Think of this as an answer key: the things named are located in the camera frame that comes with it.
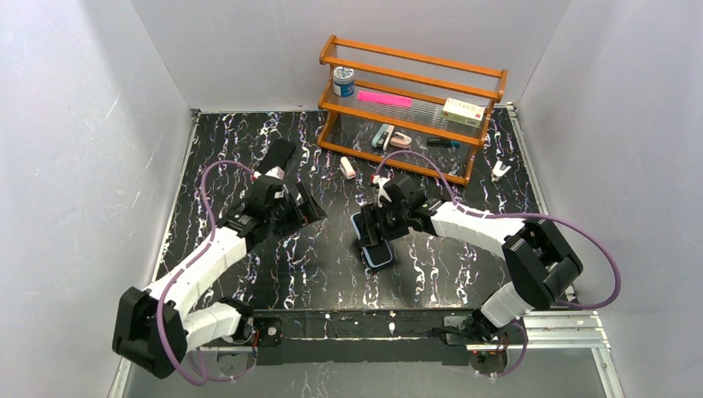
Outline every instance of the pink sticky note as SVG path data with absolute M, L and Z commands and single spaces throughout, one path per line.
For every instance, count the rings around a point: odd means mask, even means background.
M 359 100 L 376 102 L 378 104 L 404 106 L 409 108 L 413 104 L 413 99 L 401 97 L 399 95 L 371 93 L 369 91 L 359 91 Z

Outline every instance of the small cardboard box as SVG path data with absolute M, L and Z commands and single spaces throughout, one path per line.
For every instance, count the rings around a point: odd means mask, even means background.
M 442 117 L 453 122 L 466 124 L 470 127 L 481 126 L 483 112 L 486 109 L 482 106 L 469 104 L 454 98 L 447 98 L 447 102 L 442 108 Z

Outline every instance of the black marble surface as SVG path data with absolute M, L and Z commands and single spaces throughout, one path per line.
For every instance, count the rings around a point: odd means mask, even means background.
M 361 259 L 349 218 L 361 204 L 372 200 L 368 182 L 376 164 L 350 158 L 357 175 L 355 180 L 345 180 L 339 170 L 341 155 L 315 144 L 326 116 L 325 112 L 202 114 L 162 248 L 158 277 L 207 236 L 209 226 L 198 188 L 207 165 L 232 159 L 254 168 L 274 140 L 285 138 L 297 146 L 286 170 L 286 182 L 290 186 L 304 182 L 327 212 L 327 219 L 287 239 L 272 238 L 257 246 L 213 284 L 198 307 L 226 295 L 247 301 L 255 309 L 473 308 L 506 283 L 505 265 L 491 253 L 450 238 L 414 232 L 391 242 L 397 259 L 392 267 L 370 272 Z M 375 132 L 378 126 L 350 119 L 343 119 L 342 125 L 342 130 L 332 135 L 342 134 L 343 138 L 346 131 L 352 145 L 353 137 L 359 138 L 357 144 L 366 144 L 364 132 Z M 505 109 L 494 110 L 488 138 L 478 151 L 469 184 L 453 186 L 456 194 L 481 210 L 538 211 Z M 456 165 L 457 172 L 463 172 L 461 152 L 465 148 L 417 148 L 445 167 Z M 511 170 L 499 183 L 493 183 L 491 169 L 497 160 L 510 165 Z M 390 167 L 383 171 L 393 172 L 403 171 Z M 432 177 L 409 175 L 428 195 L 445 191 Z M 220 167 L 211 173 L 208 187 L 213 210 L 221 216 L 244 195 L 250 178 L 235 167 Z

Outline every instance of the white binder clip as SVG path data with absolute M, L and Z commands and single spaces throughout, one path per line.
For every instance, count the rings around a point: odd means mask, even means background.
M 491 172 L 491 181 L 501 181 L 501 178 L 506 175 L 508 170 L 510 170 L 510 166 L 504 165 L 503 162 L 499 160 L 496 163 L 496 166 L 493 168 L 493 171 Z

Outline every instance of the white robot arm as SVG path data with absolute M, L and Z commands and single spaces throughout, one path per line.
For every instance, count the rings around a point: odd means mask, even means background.
M 462 240 L 506 261 L 511 282 L 488 297 L 462 330 L 455 331 L 469 340 L 488 342 L 500 328 L 532 309 L 549 309 L 583 271 L 552 221 L 470 216 L 450 201 L 426 197 L 405 174 L 390 180 L 377 177 L 375 183 L 378 202 L 361 209 L 362 247 L 384 245 L 384 240 L 407 235 L 412 228 Z
M 112 348 L 119 355 L 159 378 L 173 373 L 156 327 L 156 308 L 163 292 L 164 331 L 180 362 L 185 355 L 220 337 L 244 337 L 252 314 L 246 303 L 224 298 L 219 303 L 190 312 L 196 301 L 234 263 L 246 257 L 269 232 L 287 236 L 326 217 L 299 183 L 293 197 L 274 175 L 258 176 L 241 203 L 233 205 L 218 222 L 213 241 L 195 249 L 176 268 L 140 290 L 128 289 L 119 300 Z

